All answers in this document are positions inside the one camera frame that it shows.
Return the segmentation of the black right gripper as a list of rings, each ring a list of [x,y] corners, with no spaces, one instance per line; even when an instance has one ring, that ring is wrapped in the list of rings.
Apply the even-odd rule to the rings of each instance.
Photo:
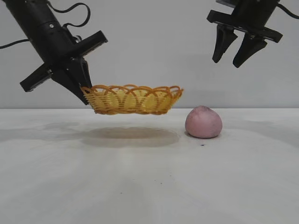
[[[217,24],[216,44],[212,60],[218,63],[223,54],[238,37],[234,30],[244,33],[242,44],[233,59],[239,68],[256,52],[267,46],[265,39],[278,43],[282,34],[266,27],[270,16],[278,6],[278,0],[218,0],[219,4],[232,7],[232,14],[211,10],[207,16],[210,23]]]

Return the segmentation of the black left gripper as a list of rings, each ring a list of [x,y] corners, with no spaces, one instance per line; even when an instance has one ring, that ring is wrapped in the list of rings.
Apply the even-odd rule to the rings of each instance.
[[[52,78],[79,98],[83,104],[88,105],[80,88],[92,87],[88,63],[84,56],[107,42],[102,31],[75,42],[72,35],[53,17],[45,19],[30,15],[20,16],[20,27],[43,60],[38,69],[21,81],[24,91],[32,91]]]

